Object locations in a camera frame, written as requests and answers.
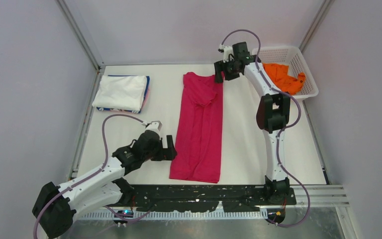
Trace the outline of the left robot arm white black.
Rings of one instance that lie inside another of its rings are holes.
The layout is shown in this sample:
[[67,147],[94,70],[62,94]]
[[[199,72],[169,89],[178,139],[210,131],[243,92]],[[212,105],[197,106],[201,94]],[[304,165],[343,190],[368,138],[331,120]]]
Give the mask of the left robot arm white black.
[[32,209],[35,227],[41,227],[48,238],[55,239],[89,212],[116,203],[130,205],[135,191],[124,176],[148,160],[172,161],[177,155],[173,137],[167,135],[166,140],[167,147],[163,147],[159,134],[146,130],[129,145],[108,155],[101,166],[81,177],[60,185],[45,184]]

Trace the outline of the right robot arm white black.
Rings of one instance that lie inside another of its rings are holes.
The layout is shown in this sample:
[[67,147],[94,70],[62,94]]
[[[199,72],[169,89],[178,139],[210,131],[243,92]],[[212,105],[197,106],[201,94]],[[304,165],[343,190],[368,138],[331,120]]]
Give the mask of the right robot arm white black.
[[256,123],[265,137],[267,153],[263,197],[270,204],[281,204],[290,194],[289,178],[282,169],[283,163],[279,161],[284,154],[280,142],[284,139],[283,130],[289,122],[290,97],[273,89],[261,60],[249,52],[246,42],[232,46],[220,45],[218,51],[223,58],[214,63],[214,81],[221,84],[245,76],[260,96]]

